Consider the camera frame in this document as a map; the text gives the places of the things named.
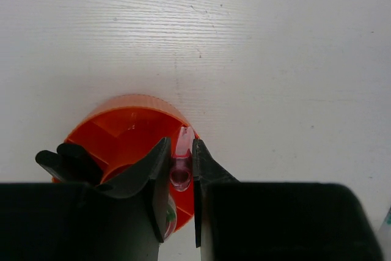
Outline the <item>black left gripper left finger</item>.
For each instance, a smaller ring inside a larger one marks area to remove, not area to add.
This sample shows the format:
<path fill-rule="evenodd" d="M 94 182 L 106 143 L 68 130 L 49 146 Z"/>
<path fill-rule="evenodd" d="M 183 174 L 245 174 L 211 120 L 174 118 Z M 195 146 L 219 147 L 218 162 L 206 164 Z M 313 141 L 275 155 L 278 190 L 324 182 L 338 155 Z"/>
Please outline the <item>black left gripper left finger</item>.
<path fill-rule="evenodd" d="M 3 183 L 2 260 L 156 260 L 166 231 L 171 141 L 110 180 Z"/>

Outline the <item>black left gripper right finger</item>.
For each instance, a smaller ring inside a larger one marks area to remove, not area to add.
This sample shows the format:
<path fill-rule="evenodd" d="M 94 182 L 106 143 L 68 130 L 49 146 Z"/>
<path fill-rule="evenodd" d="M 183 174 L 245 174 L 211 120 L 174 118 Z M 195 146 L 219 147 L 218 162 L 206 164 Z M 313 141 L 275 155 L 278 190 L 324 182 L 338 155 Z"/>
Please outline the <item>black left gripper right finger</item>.
<path fill-rule="evenodd" d="M 383 260 L 356 195 L 337 183 L 241 182 L 192 147 L 202 260 Z"/>

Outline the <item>pink translucent correction tape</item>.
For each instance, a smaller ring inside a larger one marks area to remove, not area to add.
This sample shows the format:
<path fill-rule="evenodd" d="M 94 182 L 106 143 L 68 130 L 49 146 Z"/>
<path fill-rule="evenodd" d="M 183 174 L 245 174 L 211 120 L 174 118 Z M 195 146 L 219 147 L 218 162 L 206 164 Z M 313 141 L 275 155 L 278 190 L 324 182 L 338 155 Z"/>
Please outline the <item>pink translucent correction tape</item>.
<path fill-rule="evenodd" d="M 170 167 L 170 182 L 174 190 L 183 192 L 192 180 L 192 143 L 195 139 L 191 127 L 181 127 Z"/>

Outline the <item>green clear pen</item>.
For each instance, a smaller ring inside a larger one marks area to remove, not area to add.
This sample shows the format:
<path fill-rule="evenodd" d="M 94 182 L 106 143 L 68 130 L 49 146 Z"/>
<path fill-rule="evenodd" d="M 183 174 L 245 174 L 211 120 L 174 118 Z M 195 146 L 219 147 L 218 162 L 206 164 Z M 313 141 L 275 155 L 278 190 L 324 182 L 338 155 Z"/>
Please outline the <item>green clear pen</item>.
<path fill-rule="evenodd" d="M 387 214 L 378 230 L 378 235 L 381 238 L 390 238 L 390 215 L 391 215 L 391 208 L 388 209 Z"/>

